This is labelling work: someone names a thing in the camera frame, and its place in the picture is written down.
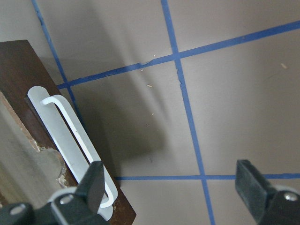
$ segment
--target wooden plank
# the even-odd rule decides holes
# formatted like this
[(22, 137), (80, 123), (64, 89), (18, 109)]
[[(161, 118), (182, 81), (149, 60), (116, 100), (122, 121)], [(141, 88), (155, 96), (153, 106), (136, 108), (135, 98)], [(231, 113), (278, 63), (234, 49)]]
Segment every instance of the wooden plank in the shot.
[[(0, 79), (0, 98), (32, 146), (36, 151), (44, 148), (56, 149), (39, 117), (26, 103), (25, 98), (28, 90), (35, 85), (45, 87), (50, 95), (60, 92), (27, 40), (0, 43)], [(65, 178), (66, 186), (76, 184), (69, 169)], [(135, 212), (119, 185), (116, 182), (115, 184), (119, 196), (113, 205), (114, 213), (110, 224), (130, 225), (135, 218)]]

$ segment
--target white door handle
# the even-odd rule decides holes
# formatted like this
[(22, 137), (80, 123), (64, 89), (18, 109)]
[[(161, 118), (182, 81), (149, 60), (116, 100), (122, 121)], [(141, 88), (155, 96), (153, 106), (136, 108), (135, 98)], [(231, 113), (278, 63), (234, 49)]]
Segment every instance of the white door handle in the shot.
[[(32, 87), (28, 91), (28, 97), (60, 153), (64, 157), (64, 160), (69, 166), (75, 179), (77, 182), (80, 182), (89, 165), (55, 105), (59, 108), (61, 114), (68, 123), (88, 161), (90, 163), (93, 161), (101, 161), (101, 158), (91, 143), (70, 103), (61, 95), (50, 96), (47, 90), (40, 86)], [(105, 167), (104, 176), (105, 191), (108, 197), (102, 200), (99, 212), (101, 212), (101, 209), (103, 208), (110, 207), (118, 197), (118, 190)]]

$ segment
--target tiled floor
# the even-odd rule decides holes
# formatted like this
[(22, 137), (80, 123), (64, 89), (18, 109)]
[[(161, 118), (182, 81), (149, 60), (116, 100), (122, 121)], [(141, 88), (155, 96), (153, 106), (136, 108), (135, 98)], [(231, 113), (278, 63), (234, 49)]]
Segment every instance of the tiled floor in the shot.
[(29, 39), (120, 180), (135, 225), (251, 225), (231, 176), (238, 158), (300, 189), (282, 179), (300, 178), (299, 8), (5, 0), (0, 41)]

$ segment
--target blue line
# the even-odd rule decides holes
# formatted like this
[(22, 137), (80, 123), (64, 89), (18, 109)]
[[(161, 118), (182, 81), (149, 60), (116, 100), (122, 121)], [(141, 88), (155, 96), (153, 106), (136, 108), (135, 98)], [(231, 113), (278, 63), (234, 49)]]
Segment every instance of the blue line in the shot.
[(193, 141), (193, 145), (194, 145), (194, 149), (195, 149), (198, 167), (199, 167), (200, 175), (203, 177), (203, 179), (201, 181), (202, 181), (202, 187), (203, 187), (203, 192), (204, 192), (204, 196), (205, 196), (207, 211), (208, 211), (208, 215), (210, 218), (210, 224), (215, 225), (213, 209), (212, 209), (212, 205), (211, 205), (211, 201), (210, 201), (210, 193), (209, 193), (207, 181), (205, 178), (203, 161), (202, 161), (202, 157), (201, 157), (196, 128), (195, 128), (193, 114), (192, 114), (192, 110), (191, 110), (191, 105), (190, 105), (190, 102), (188, 99), (188, 91), (187, 91), (187, 87), (186, 87), (186, 83), (185, 83), (185, 79), (184, 79), (184, 74), (182, 71), (182, 65), (181, 65), (179, 54), (178, 54), (178, 47), (177, 47), (177, 42), (176, 42), (176, 37), (175, 37), (175, 32), (174, 32), (174, 27), (173, 27), (173, 23), (172, 23), (172, 18), (171, 18), (168, 1), (161, 0), (161, 4), (162, 4), (164, 16), (165, 16), (165, 23), (166, 23), (166, 27), (167, 27), (168, 34), (169, 34), (172, 53), (175, 57), (175, 60), (174, 60), (175, 66), (177, 68), (177, 75), (178, 75), (178, 79), (180, 82), (183, 103), (184, 103), (184, 107), (185, 107), (186, 114), (187, 114), (187, 120), (188, 120), (190, 132), (191, 132), (191, 136), (192, 136), (192, 141)]
[[(198, 48), (194, 48), (194, 49), (186, 50), (186, 51), (183, 51), (183, 52), (175, 53), (175, 54), (172, 54), (172, 55), (163, 56), (163, 57), (152, 60), (148, 64), (143, 65), (141, 63), (137, 63), (137, 64), (133, 64), (133, 65), (130, 65), (130, 66), (126, 66), (126, 67), (122, 67), (122, 68), (118, 68), (118, 69), (113, 69), (113, 70), (109, 70), (109, 71), (102, 72), (102, 73), (99, 73), (99, 74), (90, 75), (90, 76), (87, 76), (87, 77), (75, 79), (75, 80), (70, 81), (68, 83), (59, 84), (57, 87), (58, 87), (58, 89), (63, 89), (63, 88), (66, 88), (68, 84), (70, 86), (74, 86), (74, 85), (78, 85), (78, 84), (81, 84), (81, 83), (101, 79), (101, 78), (104, 78), (104, 77), (107, 77), (107, 76), (118, 75), (118, 74), (122, 74), (122, 73), (129, 72), (129, 71), (132, 71), (132, 70), (141, 69), (141, 68), (145, 68), (145, 67), (149, 67), (149, 66), (154, 66), (154, 65), (157, 65), (157, 64), (173, 61), (173, 60), (178, 59), (178, 58), (182, 59), (182, 58), (190, 57), (190, 56), (193, 56), (193, 55), (207, 53), (207, 52), (211, 52), (211, 51), (214, 51), (214, 50), (227, 48), (227, 47), (243, 44), (243, 43), (250, 42), (250, 41), (259, 40), (261, 38), (266, 38), (266, 37), (269, 37), (269, 36), (289, 32), (289, 31), (297, 30), (297, 29), (300, 29), (300, 21), (287, 23), (287, 24), (284, 24), (284, 25), (280, 25), (280, 26), (277, 26), (277, 27), (273, 27), (273, 28), (269, 28), (269, 29), (266, 29), (266, 30), (258, 31), (258, 32), (255, 32), (255, 33), (243, 35), (243, 36), (240, 36), (240, 37), (235, 37), (235, 38), (232, 38), (232, 39), (229, 39), (229, 40), (220, 41), (220, 42), (213, 43), (213, 44), (210, 44), (210, 45), (205, 45), (205, 46), (201, 46), (201, 47), (198, 47)], [(173, 29), (171, 29), (169, 31), (169, 28), (168, 28), (168, 32), (174, 34)], [(176, 41), (174, 38), (170, 38), (172, 51), (176, 50), (175, 52), (178, 52), (178, 49), (177, 49), (176, 45), (172, 44), (172, 43), (174, 43), (174, 41)]]
[(54, 57), (54, 59), (55, 59), (56, 65), (57, 65), (57, 67), (58, 67), (58, 69), (59, 69), (59, 71), (60, 71), (60, 75), (61, 75), (61, 77), (62, 77), (64, 83), (66, 83), (65, 88), (67, 88), (67, 90), (68, 90), (68, 92), (69, 92), (69, 95), (70, 95), (70, 97), (71, 97), (71, 99), (72, 99), (72, 102), (73, 102), (74, 108), (75, 108), (75, 110), (76, 110), (78, 119), (79, 119), (79, 121), (81, 122), (81, 124), (84, 126), (82, 116), (81, 116), (81, 114), (80, 114), (80, 112), (79, 112), (79, 109), (78, 109), (78, 107), (77, 107), (77, 104), (76, 104), (75, 96), (74, 96), (74, 94), (73, 94), (73, 92), (72, 92), (70, 86), (68, 85), (68, 80), (67, 80), (67, 78), (66, 78), (65, 71), (64, 71), (64, 69), (63, 69), (63, 67), (62, 67), (62, 65), (61, 65), (61, 63), (60, 63), (59, 57), (58, 57), (58, 55), (57, 55), (57, 53), (56, 53), (56, 50), (55, 50), (55, 48), (54, 48), (53, 42), (52, 42), (52, 40), (51, 40), (50, 34), (49, 34), (48, 29), (47, 29), (47, 27), (46, 27), (46, 24), (45, 24), (45, 22), (44, 22), (44, 19), (43, 19), (43, 17), (42, 17), (41, 11), (39, 10), (37, 1), (36, 1), (36, 0), (31, 0), (31, 2), (32, 2), (32, 5), (33, 5), (33, 7), (34, 7), (36, 13), (37, 13), (37, 17), (38, 17), (38, 19), (39, 19), (39, 21), (40, 21), (40, 23), (41, 23), (41, 26), (42, 26), (44, 35), (45, 35), (46, 40), (47, 40), (47, 42), (48, 42), (48, 45), (49, 45), (49, 47), (50, 47), (50, 49), (51, 49), (52, 55), (53, 55), (53, 57)]
[[(289, 180), (300, 179), (300, 173), (263, 174), (267, 179)], [(190, 175), (190, 176), (124, 176), (116, 180), (235, 180), (235, 175)]]
[(180, 52), (179, 55), (180, 55), (180, 58), (190, 57), (193, 55), (211, 52), (211, 51), (218, 50), (221, 48), (227, 48), (227, 47), (231, 47), (234, 45), (239, 45), (239, 44), (243, 44), (246, 42), (259, 40), (261, 38), (266, 38), (269, 36), (285, 33), (285, 32), (292, 31), (292, 30), (297, 30), (297, 29), (300, 29), (300, 21), (287, 23), (287, 24), (284, 24), (281, 26), (269, 28), (266, 30), (247, 34), (244, 36), (235, 37), (235, 38), (232, 38), (229, 40), (220, 41), (220, 42), (213, 43), (210, 45), (205, 45), (202, 47), (186, 50), (186, 51)]

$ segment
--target metal screw head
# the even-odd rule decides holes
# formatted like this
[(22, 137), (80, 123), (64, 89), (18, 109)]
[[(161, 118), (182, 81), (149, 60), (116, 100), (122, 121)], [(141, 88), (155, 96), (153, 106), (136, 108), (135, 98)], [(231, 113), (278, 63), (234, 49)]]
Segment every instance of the metal screw head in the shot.
[(21, 213), (24, 209), (26, 208), (26, 206), (24, 204), (20, 204), (20, 205), (17, 205), (15, 207), (13, 207), (10, 211), (10, 214), (13, 216), (13, 215), (16, 215), (16, 214), (19, 214)]
[(67, 195), (67, 196), (61, 198), (60, 203), (62, 205), (68, 204), (70, 201), (72, 201), (73, 198), (74, 198), (73, 195)]
[(293, 201), (293, 202), (298, 200), (298, 196), (293, 192), (286, 192), (284, 194), (284, 197), (286, 200)]

